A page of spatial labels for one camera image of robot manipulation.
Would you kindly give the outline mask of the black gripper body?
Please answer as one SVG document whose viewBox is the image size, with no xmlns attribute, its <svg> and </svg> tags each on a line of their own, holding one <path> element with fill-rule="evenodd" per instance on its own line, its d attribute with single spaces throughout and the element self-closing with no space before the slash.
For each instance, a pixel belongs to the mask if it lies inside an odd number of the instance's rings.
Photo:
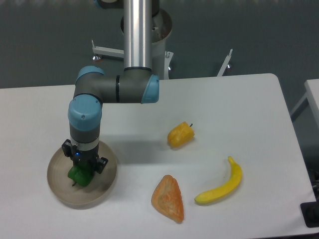
<svg viewBox="0 0 319 239">
<path fill-rule="evenodd" d="M 89 150 L 83 150 L 80 149 L 78 145 L 72 145 L 71 141 L 69 139 L 66 139 L 64 143 L 61 146 L 63 153 L 66 157 L 70 158 L 79 158 L 80 162 L 87 161 L 99 157 L 98 155 L 98 150 L 99 150 L 99 145 L 97 144 L 94 148 L 89 149 Z"/>
</svg>

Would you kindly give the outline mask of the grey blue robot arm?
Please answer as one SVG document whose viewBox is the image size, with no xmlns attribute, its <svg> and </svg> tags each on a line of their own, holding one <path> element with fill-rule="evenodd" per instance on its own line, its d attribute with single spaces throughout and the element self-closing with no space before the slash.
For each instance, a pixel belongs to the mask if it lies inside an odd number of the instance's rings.
<svg viewBox="0 0 319 239">
<path fill-rule="evenodd" d="M 62 150 L 90 174 L 102 173 L 108 163 L 98 155 L 103 104 L 149 104 L 159 99 L 159 78 L 152 73 L 152 17 L 159 11 L 159 2 L 126 0 L 123 5 L 123 75 L 106 77 L 98 67 L 82 68 L 68 108 L 70 139 Z"/>
</svg>

